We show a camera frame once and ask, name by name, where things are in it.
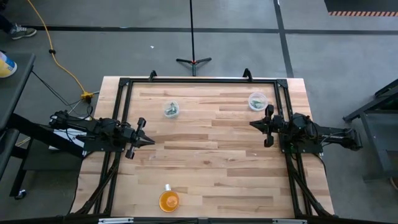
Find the person's leg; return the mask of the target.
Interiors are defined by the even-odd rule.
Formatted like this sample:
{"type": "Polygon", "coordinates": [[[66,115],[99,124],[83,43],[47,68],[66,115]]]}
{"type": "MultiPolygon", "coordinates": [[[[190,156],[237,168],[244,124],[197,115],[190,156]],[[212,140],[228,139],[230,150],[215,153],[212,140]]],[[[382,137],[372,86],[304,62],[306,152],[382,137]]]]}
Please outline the person's leg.
{"type": "Polygon", "coordinates": [[[6,19],[2,14],[0,14],[0,30],[9,34],[10,31],[13,29],[13,27],[14,24],[11,23],[8,19],[6,19]]]}

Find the black metal cart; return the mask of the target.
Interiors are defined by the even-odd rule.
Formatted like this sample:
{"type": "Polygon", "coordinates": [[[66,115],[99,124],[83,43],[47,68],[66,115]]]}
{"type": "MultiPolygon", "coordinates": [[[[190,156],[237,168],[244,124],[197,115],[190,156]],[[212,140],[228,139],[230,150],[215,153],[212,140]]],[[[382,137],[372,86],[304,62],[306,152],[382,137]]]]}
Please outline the black metal cart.
{"type": "Polygon", "coordinates": [[[381,165],[380,171],[365,175],[363,180],[398,179],[398,79],[375,92],[372,101],[343,120],[350,123],[357,118],[381,165]]]}

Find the yellow white wipes canister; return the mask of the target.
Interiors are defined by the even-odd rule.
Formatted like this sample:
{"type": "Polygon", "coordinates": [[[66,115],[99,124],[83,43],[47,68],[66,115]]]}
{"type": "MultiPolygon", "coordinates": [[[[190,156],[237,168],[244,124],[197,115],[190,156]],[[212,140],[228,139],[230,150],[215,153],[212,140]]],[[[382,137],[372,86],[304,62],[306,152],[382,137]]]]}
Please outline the yellow white wipes canister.
{"type": "Polygon", "coordinates": [[[17,71],[17,63],[0,51],[0,78],[7,78],[17,71]]]}

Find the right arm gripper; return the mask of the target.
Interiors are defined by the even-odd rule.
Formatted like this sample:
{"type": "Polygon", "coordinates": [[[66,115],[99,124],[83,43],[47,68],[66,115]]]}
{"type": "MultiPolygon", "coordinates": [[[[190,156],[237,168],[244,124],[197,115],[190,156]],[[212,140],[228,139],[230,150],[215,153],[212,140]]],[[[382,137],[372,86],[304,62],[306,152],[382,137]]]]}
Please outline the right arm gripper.
{"type": "Polygon", "coordinates": [[[264,141],[265,147],[271,147],[274,144],[274,137],[272,133],[280,133],[280,129],[284,125],[284,118],[282,115],[274,114],[274,106],[267,105],[265,109],[265,118],[257,121],[251,121],[249,124],[258,129],[262,134],[266,134],[267,138],[264,141]]]}

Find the black mat with orange stripes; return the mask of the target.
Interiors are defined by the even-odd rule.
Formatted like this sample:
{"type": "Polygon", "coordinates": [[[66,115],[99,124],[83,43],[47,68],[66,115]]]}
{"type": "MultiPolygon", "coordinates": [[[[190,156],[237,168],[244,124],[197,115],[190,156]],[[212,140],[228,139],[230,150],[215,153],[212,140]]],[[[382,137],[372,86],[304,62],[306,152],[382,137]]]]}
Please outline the black mat with orange stripes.
{"type": "Polygon", "coordinates": [[[330,16],[398,17],[398,0],[324,0],[330,16]]]}

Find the black tripod stand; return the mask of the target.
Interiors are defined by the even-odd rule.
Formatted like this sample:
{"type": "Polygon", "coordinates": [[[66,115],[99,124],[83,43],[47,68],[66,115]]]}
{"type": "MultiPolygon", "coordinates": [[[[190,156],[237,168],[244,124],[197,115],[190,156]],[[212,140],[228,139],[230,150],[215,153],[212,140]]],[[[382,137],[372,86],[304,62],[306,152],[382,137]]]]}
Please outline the black tripod stand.
{"type": "Polygon", "coordinates": [[[203,58],[197,60],[195,57],[195,38],[194,38],[194,28],[193,28],[193,4],[192,0],[189,0],[190,7],[190,35],[191,35],[191,45],[192,45],[192,59],[186,60],[182,58],[177,58],[176,61],[179,63],[187,63],[191,66],[192,76],[195,77],[197,75],[197,66],[200,63],[210,62],[212,61],[211,57],[203,58]]]}

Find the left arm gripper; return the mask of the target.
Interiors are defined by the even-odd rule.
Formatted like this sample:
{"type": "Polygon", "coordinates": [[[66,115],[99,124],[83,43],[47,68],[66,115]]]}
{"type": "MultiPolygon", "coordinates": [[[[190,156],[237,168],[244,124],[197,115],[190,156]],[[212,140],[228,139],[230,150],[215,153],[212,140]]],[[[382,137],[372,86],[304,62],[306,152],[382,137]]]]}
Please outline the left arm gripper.
{"type": "Polygon", "coordinates": [[[136,148],[155,144],[155,141],[150,137],[146,136],[145,132],[143,131],[145,125],[146,125],[146,120],[143,117],[140,117],[137,122],[136,130],[129,127],[123,129],[122,133],[123,141],[131,145],[126,152],[125,155],[126,158],[133,159],[135,155],[134,151],[136,148]]]}

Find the black table frame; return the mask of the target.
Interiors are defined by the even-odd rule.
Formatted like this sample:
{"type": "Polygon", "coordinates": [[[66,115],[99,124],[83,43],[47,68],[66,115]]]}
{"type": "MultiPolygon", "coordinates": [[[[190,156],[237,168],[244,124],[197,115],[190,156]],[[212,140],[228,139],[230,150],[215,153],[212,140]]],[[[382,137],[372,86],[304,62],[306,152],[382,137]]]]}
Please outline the black table frame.
{"type": "Polygon", "coordinates": [[[114,180],[99,200],[111,222],[132,224],[305,224],[316,213],[290,176],[291,162],[328,212],[333,206],[322,162],[312,154],[290,156],[279,140],[264,146],[264,135],[249,125],[263,113],[249,109],[250,94],[263,93],[275,112],[289,119],[310,115],[301,78],[105,77],[96,117],[115,115],[135,123],[146,119],[153,146],[120,156],[114,180]],[[164,103],[176,101],[176,118],[164,116],[164,103]],[[180,205],[163,212],[165,184],[180,205]]]}

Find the black side table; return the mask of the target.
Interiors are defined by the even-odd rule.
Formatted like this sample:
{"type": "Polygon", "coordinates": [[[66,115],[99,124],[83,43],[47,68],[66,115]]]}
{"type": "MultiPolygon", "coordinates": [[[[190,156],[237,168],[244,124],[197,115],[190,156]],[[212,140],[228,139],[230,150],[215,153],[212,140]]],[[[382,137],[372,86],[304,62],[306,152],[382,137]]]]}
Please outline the black side table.
{"type": "Polygon", "coordinates": [[[25,134],[80,159],[83,158],[82,147],[14,112],[32,72],[35,55],[15,54],[14,58],[16,71],[6,78],[0,78],[0,180],[10,157],[21,159],[23,164],[27,160],[29,150],[15,145],[20,134],[25,134]]]}

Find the person's shoe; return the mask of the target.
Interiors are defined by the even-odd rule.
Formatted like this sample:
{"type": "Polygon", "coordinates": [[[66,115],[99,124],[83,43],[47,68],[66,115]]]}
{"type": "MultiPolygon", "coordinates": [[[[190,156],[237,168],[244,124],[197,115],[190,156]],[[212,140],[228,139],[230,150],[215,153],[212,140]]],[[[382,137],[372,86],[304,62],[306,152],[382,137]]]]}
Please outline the person's shoe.
{"type": "Polygon", "coordinates": [[[36,35],[37,30],[33,28],[27,28],[18,24],[14,24],[9,32],[12,40],[19,40],[24,37],[32,37],[36,35]]]}

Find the tall clear plastic cup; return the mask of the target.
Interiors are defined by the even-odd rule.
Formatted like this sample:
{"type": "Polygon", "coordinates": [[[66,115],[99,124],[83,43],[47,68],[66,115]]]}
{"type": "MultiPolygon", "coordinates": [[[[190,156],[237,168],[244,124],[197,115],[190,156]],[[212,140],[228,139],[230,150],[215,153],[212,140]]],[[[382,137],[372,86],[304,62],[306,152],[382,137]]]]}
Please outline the tall clear plastic cup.
{"type": "Polygon", "coordinates": [[[166,101],[163,111],[166,118],[176,118],[179,115],[180,108],[176,101],[166,101]]]}

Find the shallow clear plastic container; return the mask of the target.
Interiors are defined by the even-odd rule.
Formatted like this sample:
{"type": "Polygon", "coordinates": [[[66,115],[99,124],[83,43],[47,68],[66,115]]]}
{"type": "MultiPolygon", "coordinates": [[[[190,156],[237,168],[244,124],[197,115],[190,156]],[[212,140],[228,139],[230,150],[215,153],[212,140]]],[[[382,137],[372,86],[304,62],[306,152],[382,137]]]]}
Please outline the shallow clear plastic container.
{"type": "Polygon", "coordinates": [[[268,99],[263,93],[255,92],[250,94],[248,105],[253,111],[262,111],[267,107],[268,99]]]}

